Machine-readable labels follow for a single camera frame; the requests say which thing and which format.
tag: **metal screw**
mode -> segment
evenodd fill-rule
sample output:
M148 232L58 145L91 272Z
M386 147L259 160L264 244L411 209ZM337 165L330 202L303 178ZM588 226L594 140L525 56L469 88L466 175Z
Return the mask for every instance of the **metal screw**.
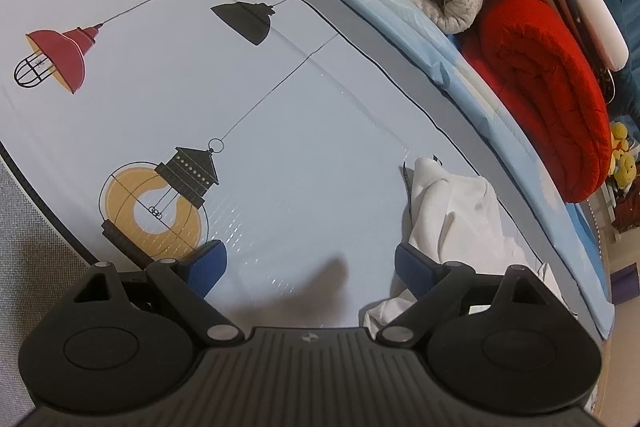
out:
M389 326L382 330L382 336L389 342L402 344L414 337L414 332L404 326Z
M232 341L238 336L238 328L231 324L218 324L207 330L207 336L214 341Z

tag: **purple object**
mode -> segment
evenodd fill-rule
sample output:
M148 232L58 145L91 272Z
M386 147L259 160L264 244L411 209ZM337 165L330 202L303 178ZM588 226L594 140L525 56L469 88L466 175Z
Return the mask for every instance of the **purple object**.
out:
M638 266L636 263L625 266L611 274L611 302L622 304L640 295Z

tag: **rolled red blanket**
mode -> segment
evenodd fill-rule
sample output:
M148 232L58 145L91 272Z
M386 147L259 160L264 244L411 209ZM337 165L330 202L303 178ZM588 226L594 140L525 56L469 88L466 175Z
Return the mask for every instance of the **rolled red blanket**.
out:
M541 0L488 0L462 54L527 134L562 199L584 201L609 170L605 102L562 19Z

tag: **ribbed black surface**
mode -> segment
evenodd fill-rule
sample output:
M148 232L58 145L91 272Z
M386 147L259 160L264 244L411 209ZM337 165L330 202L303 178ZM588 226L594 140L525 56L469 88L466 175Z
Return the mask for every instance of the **ribbed black surface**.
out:
M38 409L24 427L594 427L581 410L544 419L477 411L444 393L408 350L361 328L258 328L245 344L206 352L175 393L117 417Z

